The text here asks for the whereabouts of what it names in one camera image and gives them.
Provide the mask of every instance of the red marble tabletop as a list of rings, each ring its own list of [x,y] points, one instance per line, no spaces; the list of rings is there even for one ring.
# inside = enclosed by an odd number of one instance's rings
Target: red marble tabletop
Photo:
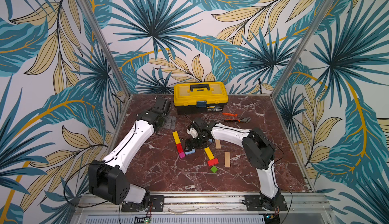
[[[133,95],[119,132],[118,142],[133,126],[136,114],[152,107],[155,96]],[[143,144],[128,167],[126,177],[130,183],[150,191],[259,191],[260,181],[255,168],[248,162],[243,148],[235,144],[221,141],[219,150],[216,149],[215,144],[210,146],[212,153],[219,160],[216,173],[211,172],[203,149],[180,159],[172,132],[177,131],[184,144],[185,139],[189,137],[186,129],[191,122],[185,115],[177,114],[173,105],[173,95],[166,95],[166,99],[172,102],[170,115],[177,117],[175,130],[163,128],[158,132],[160,135],[153,134]],[[275,176],[279,187],[289,191],[308,191],[269,96],[230,95],[223,111],[251,117],[251,121],[250,123],[223,122],[224,118],[232,117],[221,113],[188,116],[191,119],[201,117],[205,121],[219,121],[243,129],[261,128],[267,137],[285,153],[284,158],[275,164]],[[230,168],[224,166],[225,151],[230,152]],[[276,149],[275,156],[276,159],[282,157],[282,152]]]

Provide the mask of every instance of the toolbox handle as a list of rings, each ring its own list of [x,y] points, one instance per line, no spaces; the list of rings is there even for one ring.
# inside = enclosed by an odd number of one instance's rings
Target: toolbox handle
[[[196,84],[196,85],[190,85],[190,88],[191,88],[191,91],[193,91],[193,89],[195,88],[207,88],[208,91],[211,90],[209,88],[209,84]]]

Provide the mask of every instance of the toolbox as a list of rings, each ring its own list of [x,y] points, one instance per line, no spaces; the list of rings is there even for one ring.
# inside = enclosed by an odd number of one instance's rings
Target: toolbox
[[[174,86],[174,106],[179,115],[221,112],[228,95],[221,81],[181,83]]]

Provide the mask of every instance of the yellow block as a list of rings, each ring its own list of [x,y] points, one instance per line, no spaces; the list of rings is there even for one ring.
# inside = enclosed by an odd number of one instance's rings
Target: yellow block
[[[178,137],[177,131],[173,132],[173,137],[174,137],[176,145],[181,143],[180,138]]]
[[[208,156],[208,158],[209,158],[210,160],[212,160],[212,159],[215,158],[214,155],[212,154],[212,152],[211,152],[211,150],[210,150],[209,148],[205,148],[204,150],[205,150],[205,153],[207,154],[207,156]]]

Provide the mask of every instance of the tropical leaf wallpaper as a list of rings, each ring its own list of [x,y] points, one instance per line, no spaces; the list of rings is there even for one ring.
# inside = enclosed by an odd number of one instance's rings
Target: tropical leaf wallpaper
[[[111,0],[89,0],[100,27]],[[0,15],[0,223],[69,223],[65,181],[102,159],[124,103],[76,0],[4,0]],[[69,180],[76,203],[86,169]]]
[[[328,24],[349,1],[334,5]],[[222,81],[230,93],[270,93],[322,3],[111,0],[111,19],[100,27],[132,93],[195,81]]]
[[[388,2],[335,0],[276,99],[340,224],[389,223]]]

